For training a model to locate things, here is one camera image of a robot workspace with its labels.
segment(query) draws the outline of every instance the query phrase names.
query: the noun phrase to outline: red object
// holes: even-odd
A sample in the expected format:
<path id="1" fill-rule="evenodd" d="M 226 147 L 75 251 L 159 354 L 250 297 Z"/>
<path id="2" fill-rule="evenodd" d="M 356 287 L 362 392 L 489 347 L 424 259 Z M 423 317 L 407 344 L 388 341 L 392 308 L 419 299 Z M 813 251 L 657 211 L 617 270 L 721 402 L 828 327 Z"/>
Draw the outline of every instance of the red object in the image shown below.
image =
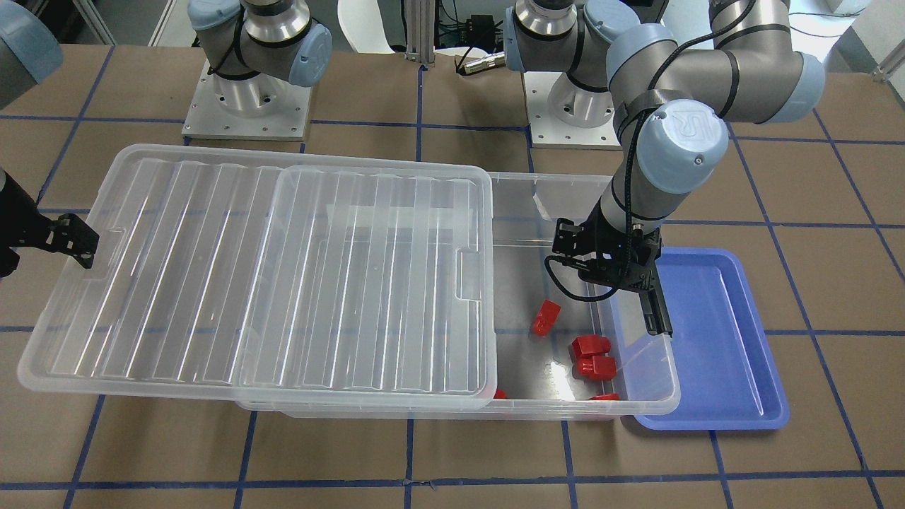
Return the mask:
<path id="1" fill-rule="evenodd" d="M 561 309 L 562 307 L 557 303 L 544 301 L 540 306 L 538 316 L 534 318 L 534 323 L 531 325 L 531 331 L 540 337 L 550 334 L 550 329 L 553 329 L 553 324 L 556 323 Z"/>
<path id="2" fill-rule="evenodd" d="M 598 394 L 591 398 L 592 401 L 618 401 L 619 393 L 614 392 L 613 394 Z"/>
<path id="3" fill-rule="evenodd" d="M 616 359 L 595 355 L 578 360 L 578 372 L 591 380 L 609 381 L 616 376 Z"/>
<path id="4" fill-rule="evenodd" d="M 610 341 L 596 334 L 578 336 L 572 341 L 572 351 L 576 359 L 586 359 L 595 355 L 603 355 L 610 351 Z"/>

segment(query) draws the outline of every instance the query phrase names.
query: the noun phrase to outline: clear plastic container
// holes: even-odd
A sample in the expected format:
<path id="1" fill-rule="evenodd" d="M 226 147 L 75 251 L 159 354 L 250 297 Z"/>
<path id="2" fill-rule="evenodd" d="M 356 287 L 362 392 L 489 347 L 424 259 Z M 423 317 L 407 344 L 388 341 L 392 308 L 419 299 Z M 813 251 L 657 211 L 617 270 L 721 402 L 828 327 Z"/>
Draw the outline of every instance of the clear plastic container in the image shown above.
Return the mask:
<path id="1" fill-rule="evenodd" d="M 299 417 L 667 413 L 669 338 L 644 332 L 637 297 L 572 303 L 545 287 L 556 217 L 584 216 L 607 181 L 127 148 L 88 218 L 95 266 L 67 262 L 20 381 Z M 528 327 L 544 298 L 564 309 L 540 339 Z M 570 328 L 613 340 L 612 384 L 570 372 Z M 510 399 L 491 400 L 498 380 Z M 622 400 L 586 400 L 603 391 Z"/>

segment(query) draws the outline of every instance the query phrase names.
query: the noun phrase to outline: white mounting plate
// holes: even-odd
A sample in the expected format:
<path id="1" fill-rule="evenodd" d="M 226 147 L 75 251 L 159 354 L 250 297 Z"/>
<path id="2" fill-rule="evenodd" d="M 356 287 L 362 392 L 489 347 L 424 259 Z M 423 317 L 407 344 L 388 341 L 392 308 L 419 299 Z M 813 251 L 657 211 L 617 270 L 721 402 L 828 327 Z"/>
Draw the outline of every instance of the white mounting plate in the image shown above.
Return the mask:
<path id="1" fill-rule="evenodd" d="M 531 143 L 549 149 L 621 148 L 613 130 L 613 116 L 598 128 L 579 128 L 566 124 L 549 110 L 547 97 L 562 72 L 525 72 L 525 104 L 531 123 Z"/>
<path id="2" fill-rule="evenodd" d="M 220 105 L 214 92 L 214 80 L 207 74 L 205 61 L 186 113 L 182 134 L 198 139 L 265 139 L 302 141 L 311 103 L 311 89 L 287 84 L 284 97 L 273 113 L 262 117 L 239 117 Z"/>

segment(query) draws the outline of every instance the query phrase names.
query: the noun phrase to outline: blue tray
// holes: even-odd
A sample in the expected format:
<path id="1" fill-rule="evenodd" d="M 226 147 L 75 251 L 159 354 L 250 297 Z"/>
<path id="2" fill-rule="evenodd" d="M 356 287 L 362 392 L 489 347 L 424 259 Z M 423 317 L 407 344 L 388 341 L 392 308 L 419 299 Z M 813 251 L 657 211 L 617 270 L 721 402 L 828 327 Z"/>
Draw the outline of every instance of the blue tray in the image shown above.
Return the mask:
<path id="1" fill-rule="evenodd" d="M 778 429 L 783 391 L 741 262 L 722 249 L 664 248 L 657 261 L 672 319 L 681 400 L 637 416 L 650 429 Z"/>

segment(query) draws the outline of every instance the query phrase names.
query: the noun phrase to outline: tabletop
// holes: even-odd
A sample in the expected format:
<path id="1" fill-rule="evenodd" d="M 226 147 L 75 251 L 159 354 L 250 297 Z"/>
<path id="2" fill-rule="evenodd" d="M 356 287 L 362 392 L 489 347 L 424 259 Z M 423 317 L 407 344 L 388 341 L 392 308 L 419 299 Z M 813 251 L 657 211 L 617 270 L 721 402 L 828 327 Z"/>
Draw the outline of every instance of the tabletop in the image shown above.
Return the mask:
<path id="1" fill-rule="evenodd" d="M 462 77 L 442 55 L 424 68 L 335 53 L 295 143 L 184 139 L 201 50 L 63 52 L 0 111 L 0 166 L 47 215 L 86 215 L 135 143 L 567 174 L 612 175 L 622 159 L 531 147 L 520 76 Z M 789 400 L 784 428 L 327 420 L 34 393 L 15 367 L 65 257 L 27 250 L 0 282 L 0 506 L 905 507 L 905 111 L 886 85 L 833 74 L 803 120 L 730 133 L 663 235 L 741 260 Z"/>

